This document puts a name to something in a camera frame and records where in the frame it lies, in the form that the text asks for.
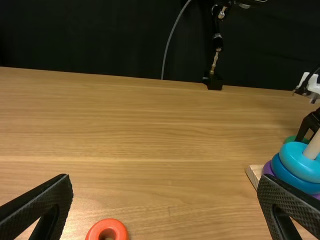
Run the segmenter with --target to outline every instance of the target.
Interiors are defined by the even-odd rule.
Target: wooden base
[[[248,176],[250,182],[252,183],[255,190],[258,188],[259,180],[262,175],[262,169],[264,168],[263,164],[259,165],[250,165],[246,168],[245,173]]]

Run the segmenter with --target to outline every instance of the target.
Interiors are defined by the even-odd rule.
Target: orange ring
[[[129,234],[122,222],[117,219],[106,218],[98,221],[90,228],[85,240],[104,240],[106,238],[129,240]]]

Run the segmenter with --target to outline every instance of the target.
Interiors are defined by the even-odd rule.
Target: green ring
[[[295,139],[296,139],[296,136],[288,136],[288,137],[284,140],[283,144],[287,144],[287,143],[294,142]],[[303,142],[304,144],[309,144],[309,143],[310,143],[310,140],[309,140],[309,139],[306,139],[306,138],[304,137],[303,140],[302,140],[302,142]]]

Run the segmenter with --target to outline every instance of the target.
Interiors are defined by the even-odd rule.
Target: gray cable
[[[171,41],[171,38],[172,38],[172,35],[174,34],[174,31],[176,29],[176,26],[179,22],[179,19],[181,18],[182,14],[184,13],[186,7],[189,5],[189,3],[191,2],[192,0],[188,0],[183,8],[181,9],[181,11],[179,12],[179,15],[178,17],[176,18],[174,24],[173,24],[173,27],[171,29],[171,32],[170,32],[170,35],[168,37],[168,40],[166,41],[166,46],[165,46],[165,50],[164,50],[164,55],[163,55],[163,61],[162,61],[162,71],[161,71],[161,80],[164,79],[164,74],[165,74],[165,64],[166,64],[166,58],[167,58],[167,53],[168,53],[168,48],[169,48],[169,44],[170,44],[170,41]]]

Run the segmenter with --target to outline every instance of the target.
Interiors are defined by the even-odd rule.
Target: white robot part
[[[298,86],[296,86],[296,89],[300,88],[302,83],[305,81],[307,76],[309,75],[309,72],[305,72],[302,75],[302,78],[300,80],[300,83]],[[303,96],[310,98],[310,103],[315,104],[315,103],[320,103],[320,84],[317,83],[318,79],[318,74],[313,74],[311,78],[309,79],[309,82],[306,86],[306,89],[311,92],[311,94],[303,94]]]

